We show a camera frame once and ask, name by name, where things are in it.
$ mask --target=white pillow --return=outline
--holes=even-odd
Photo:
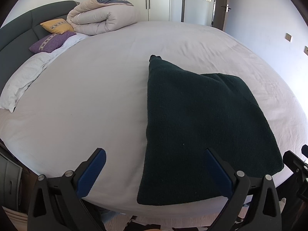
[[[0,96],[0,109],[8,109],[13,113],[21,96],[44,69],[68,48],[87,37],[89,36],[77,33],[69,37],[60,48],[55,49],[51,53],[40,52],[31,56],[15,71],[5,84]]]

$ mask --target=gray drawer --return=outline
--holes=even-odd
[[[18,211],[22,170],[0,153],[0,206]]]

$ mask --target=wall socket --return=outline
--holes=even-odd
[[[285,35],[285,38],[288,40],[288,41],[291,41],[292,40],[292,35],[289,35],[288,33]]]

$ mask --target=silver bolt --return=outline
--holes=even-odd
[[[65,172],[66,177],[70,177],[72,175],[73,175],[73,171],[71,171],[71,170],[68,170],[68,171]]]
[[[40,176],[38,177],[38,180],[44,180],[44,178],[45,178],[44,175],[40,175]]]
[[[267,180],[272,180],[272,177],[271,177],[270,175],[266,175],[266,176],[265,176],[265,179],[267,179]]]
[[[237,171],[236,174],[238,175],[238,177],[244,177],[245,173],[241,170]]]

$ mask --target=wooden floor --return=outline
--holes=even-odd
[[[248,208],[242,208],[240,217],[244,218]],[[197,218],[177,218],[177,219],[161,219],[161,218],[143,218],[137,217],[137,221],[147,224],[160,224],[167,227],[174,228],[188,228],[188,227],[203,227],[210,226],[217,214],[206,215]],[[131,215],[119,214],[110,220],[105,226],[107,231],[123,231],[127,222],[129,222]]]

